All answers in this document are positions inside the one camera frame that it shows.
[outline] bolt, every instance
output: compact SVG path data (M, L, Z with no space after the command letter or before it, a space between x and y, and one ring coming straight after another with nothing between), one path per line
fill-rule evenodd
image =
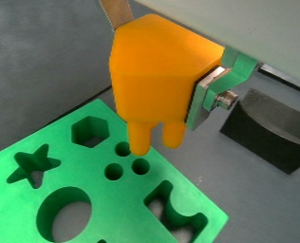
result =
M228 90L216 96L216 105L221 106L224 109L229 110L237 101L237 94Z

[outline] star-shaped hole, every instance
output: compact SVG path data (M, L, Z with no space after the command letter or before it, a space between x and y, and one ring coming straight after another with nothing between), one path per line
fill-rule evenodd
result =
M19 152L14 159L19 168L7 178L9 183L28 179L33 188L40 188L44 180L44 173L57 168L62 162L58 159L48 158L49 144L44 144L34 154Z

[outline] green foam board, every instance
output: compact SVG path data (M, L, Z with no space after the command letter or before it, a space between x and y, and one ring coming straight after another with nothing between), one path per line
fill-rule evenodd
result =
M193 228L192 242L213 242L227 214L153 148L132 154L126 124L100 100L0 152L0 243L56 242L54 218L77 201L92 215L68 242L179 242L148 207L157 198L169 224Z

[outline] circular hole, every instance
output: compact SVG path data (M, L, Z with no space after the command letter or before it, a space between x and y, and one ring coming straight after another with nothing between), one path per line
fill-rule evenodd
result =
M114 152L121 156L126 157L132 154L130 151L130 144L126 141L122 141L116 147L114 147Z
M78 236L92 215L90 198L76 187L64 187L42 202L37 225L42 237L52 242L65 242Z
M133 170L136 174L145 175L150 170L150 164L146 159L136 159L133 163Z
M105 176L110 180L118 180L124 175L124 168L118 163L112 163L108 165L105 170Z

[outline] gray surface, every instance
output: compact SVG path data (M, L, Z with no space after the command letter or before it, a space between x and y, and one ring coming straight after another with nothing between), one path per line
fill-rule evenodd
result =
M112 38L93 1L0 1L0 150L110 84ZM261 74L240 96L251 86L300 110L297 91ZM112 91L102 100L113 107ZM288 176L219 133L228 114L216 110L177 150L156 129L154 146L231 216L216 242L300 243L300 170ZM68 217L60 221L73 231Z
M300 0L137 0L300 80Z
M112 44L93 0L0 0L0 149L112 84Z

